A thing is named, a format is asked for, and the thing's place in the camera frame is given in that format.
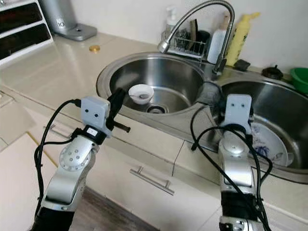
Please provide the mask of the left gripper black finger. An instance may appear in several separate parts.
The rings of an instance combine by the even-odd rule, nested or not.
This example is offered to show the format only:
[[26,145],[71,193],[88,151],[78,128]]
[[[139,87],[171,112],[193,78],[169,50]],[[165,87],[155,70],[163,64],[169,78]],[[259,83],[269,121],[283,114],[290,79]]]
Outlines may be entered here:
[[119,112],[123,106],[125,97],[126,91],[122,88],[117,88],[110,97],[108,97],[108,101],[110,102],[110,112]]

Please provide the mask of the white floral plate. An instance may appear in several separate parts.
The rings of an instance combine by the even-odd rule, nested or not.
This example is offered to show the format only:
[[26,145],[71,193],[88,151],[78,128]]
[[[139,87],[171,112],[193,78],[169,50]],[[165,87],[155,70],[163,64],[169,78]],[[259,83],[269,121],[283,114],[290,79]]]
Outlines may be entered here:
[[288,167],[293,162],[280,137],[268,126],[251,123],[253,148],[258,154],[268,157],[275,165]]

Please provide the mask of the cream kitchen base cabinet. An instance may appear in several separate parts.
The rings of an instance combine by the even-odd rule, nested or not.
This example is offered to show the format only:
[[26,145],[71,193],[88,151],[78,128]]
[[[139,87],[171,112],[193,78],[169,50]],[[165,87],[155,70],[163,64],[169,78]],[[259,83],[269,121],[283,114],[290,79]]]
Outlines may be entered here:
[[[218,231],[220,174],[192,143],[123,115],[95,157],[77,206],[74,230]],[[130,174],[144,167],[170,180],[172,196]]]

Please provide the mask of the grey dishcloth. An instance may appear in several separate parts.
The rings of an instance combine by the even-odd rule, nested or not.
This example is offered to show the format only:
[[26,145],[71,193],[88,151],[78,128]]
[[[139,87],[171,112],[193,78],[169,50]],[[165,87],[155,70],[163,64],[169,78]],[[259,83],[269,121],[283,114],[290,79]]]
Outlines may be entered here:
[[205,81],[199,88],[196,102],[217,106],[221,99],[221,88],[218,84],[211,81]]

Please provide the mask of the small white bowl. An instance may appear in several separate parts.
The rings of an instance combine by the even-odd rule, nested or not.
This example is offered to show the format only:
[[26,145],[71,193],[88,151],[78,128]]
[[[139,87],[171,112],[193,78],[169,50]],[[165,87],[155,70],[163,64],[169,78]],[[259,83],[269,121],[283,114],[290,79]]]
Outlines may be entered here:
[[128,90],[128,94],[137,105],[145,105],[153,98],[154,89],[148,84],[136,84]]

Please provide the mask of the steel sink drain strainer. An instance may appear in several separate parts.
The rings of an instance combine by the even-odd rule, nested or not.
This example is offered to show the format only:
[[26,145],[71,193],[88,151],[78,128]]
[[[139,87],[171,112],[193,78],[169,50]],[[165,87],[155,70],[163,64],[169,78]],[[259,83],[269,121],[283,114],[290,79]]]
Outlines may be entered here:
[[165,114],[167,109],[160,105],[150,105],[146,112],[148,114]]

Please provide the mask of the black sink stopper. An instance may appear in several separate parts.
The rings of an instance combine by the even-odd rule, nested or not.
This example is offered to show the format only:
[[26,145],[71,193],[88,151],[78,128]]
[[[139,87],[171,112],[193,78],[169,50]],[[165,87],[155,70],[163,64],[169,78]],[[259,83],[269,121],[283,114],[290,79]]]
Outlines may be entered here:
[[262,69],[260,73],[263,77],[268,77],[275,80],[281,80],[284,76],[282,71],[278,68],[277,64],[275,66],[269,66]]

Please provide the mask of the small black block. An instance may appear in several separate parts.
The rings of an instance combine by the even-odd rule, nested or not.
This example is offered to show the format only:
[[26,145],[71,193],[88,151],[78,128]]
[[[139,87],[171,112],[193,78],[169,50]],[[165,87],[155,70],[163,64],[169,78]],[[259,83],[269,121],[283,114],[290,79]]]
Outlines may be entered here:
[[233,64],[233,69],[238,70],[238,71],[248,71],[248,68],[251,66],[251,63],[247,62],[246,60],[243,59],[238,59],[234,64]]

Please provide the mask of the stainless steel double sink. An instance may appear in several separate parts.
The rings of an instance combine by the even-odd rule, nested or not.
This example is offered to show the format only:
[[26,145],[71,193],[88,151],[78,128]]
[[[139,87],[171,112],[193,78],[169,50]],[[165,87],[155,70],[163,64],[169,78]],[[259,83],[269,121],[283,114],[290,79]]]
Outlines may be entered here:
[[[220,106],[206,108],[196,102],[205,81],[220,86],[221,101],[229,94],[251,95],[255,122],[273,130],[293,157],[288,167],[274,165],[272,175],[308,184],[308,95],[291,84],[253,72],[225,68],[221,76],[216,76],[213,67],[165,53],[133,53],[108,64],[98,74],[95,88],[99,96],[106,98],[117,88],[152,86],[150,103],[137,105],[126,97],[121,115],[189,142],[204,129],[220,123]],[[167,112],[148,114],[150,105],[163,106]]]

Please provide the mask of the green plastic bowl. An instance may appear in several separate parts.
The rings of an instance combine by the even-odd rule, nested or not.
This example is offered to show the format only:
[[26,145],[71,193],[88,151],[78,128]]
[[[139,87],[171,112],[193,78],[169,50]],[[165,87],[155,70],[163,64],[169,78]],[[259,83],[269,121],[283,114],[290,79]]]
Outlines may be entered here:
[[291,68],[290,75],[292,77],[291,84],[295,90],[308,95],[308,68]]

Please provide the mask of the flexible steel gooseneck faucet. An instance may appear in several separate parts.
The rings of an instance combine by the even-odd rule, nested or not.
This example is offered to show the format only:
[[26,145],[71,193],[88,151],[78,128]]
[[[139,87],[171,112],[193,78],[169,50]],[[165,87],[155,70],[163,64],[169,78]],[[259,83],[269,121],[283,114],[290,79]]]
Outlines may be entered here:
[[227,2],[226,0],[207,0],[205,2],[198,4],[197,6],[194,6],[192,9],[189,9],[189,11],[187,11],[187,13],[176,23],[174,28],[171,29],[169,35],[167,35],[167,37],[165,37],[165,39],[163,39],[158,44],[157,49],[161,53],[167,53],[167,51],[169,50],[171,46],[172,38],[174,37],[174,35],[176,34],[180,26],[183,24],[183,22],[185,22],[189,17],[191,17],[194,13],[196,13],[200,9],[205,8],[207,6],[214,6],[214,5],[225,7],[229,13],[229,20],[228,20],[228,25],[225,31],[225,37],[224,37],[220,52],[218,53],[217,62],[215,63],[214,68],[213,68],[214,75],[221,76],[224,71],[225,65],[226,65],[227,59],[225,58],[225,53],[227,52],[227,49],[230,43],[231,33],[232,33],[234,20],[235,20],[235,10],[233,6],[231,5],[231,3]]

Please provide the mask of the yellow squeeze bottle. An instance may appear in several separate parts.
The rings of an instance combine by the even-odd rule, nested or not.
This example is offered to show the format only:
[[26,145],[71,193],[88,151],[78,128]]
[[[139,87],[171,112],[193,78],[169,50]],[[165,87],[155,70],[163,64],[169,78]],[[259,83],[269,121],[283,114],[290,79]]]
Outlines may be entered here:
[[229,44],[228,51],[225,55],[226,66],[234,66],[239,59],[239,55],[244,47],[245,40],[248,37],[248,33],[252,27],[252,20],[258,18],[260,13],[244,14],[240,18],[238,24],[236,24],[235,33]]

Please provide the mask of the clear soap pump bottle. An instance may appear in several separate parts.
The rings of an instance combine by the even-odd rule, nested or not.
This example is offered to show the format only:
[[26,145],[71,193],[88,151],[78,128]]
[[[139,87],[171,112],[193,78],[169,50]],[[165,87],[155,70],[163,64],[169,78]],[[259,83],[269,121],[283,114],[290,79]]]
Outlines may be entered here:
[[166,31],[171,31],[178,23],[178,13],[175,6],[167,7]]

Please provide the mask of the white side cabinet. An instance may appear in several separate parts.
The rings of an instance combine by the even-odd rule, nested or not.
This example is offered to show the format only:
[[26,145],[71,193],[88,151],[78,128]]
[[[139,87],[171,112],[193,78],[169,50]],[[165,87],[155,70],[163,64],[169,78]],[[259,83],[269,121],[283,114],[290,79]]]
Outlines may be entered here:
[[39,196],[36,147],[26,133],[0,153],[0,231],[31,229]]

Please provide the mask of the white drawer unit black fronts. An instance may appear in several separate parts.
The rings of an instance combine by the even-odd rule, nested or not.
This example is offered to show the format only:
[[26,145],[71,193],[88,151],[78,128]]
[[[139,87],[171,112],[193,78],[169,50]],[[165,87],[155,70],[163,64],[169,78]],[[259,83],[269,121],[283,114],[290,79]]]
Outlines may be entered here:
[[0,67],[53,43],[39,0],[0,0]]

